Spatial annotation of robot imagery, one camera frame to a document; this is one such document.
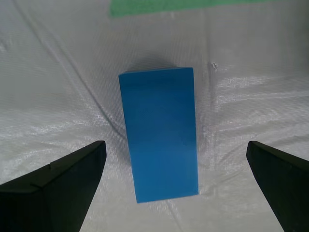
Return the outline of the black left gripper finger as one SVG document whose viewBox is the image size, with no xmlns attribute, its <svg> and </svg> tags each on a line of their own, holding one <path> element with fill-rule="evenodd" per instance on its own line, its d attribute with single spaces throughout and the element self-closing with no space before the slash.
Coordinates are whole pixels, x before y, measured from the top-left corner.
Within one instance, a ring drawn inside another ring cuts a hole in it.
<svg viewBox="0 0 309 232">
<path fill-rule="evenodd" d="M 259 188 L 285 232 L 309 230 L 309 162 L 257 141 L 246 158 Z"/>
<path fill-rule="evenodd" d="M 95 141 L 0 186 L 2 232 L 78 232 L 100 183 L 106 143 Z"/>
</svg>

